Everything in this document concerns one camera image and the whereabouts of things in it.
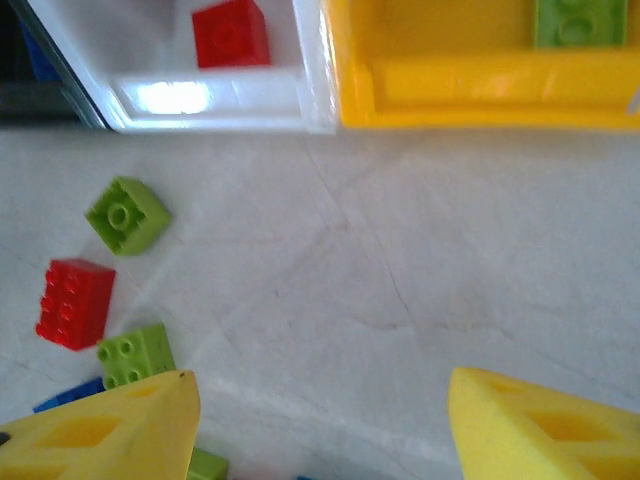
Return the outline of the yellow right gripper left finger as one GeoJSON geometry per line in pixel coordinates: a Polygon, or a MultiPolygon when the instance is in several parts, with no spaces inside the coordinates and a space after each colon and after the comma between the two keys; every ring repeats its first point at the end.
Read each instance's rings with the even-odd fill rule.
{"type": "Polygon", "coordinates": [[[4,479],[184,479],[200,417],[196,377],[173,370],[1,427],[4,479]]]}

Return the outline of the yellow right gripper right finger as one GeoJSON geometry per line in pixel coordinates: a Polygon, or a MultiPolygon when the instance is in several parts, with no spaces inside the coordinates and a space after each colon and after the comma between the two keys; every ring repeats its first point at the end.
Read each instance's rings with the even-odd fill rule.
{"type": "Polygon", "coordinates": [[[636,479],[639,416],[495,372],[457,367],[450,427],[466,479],[636,479]]]}

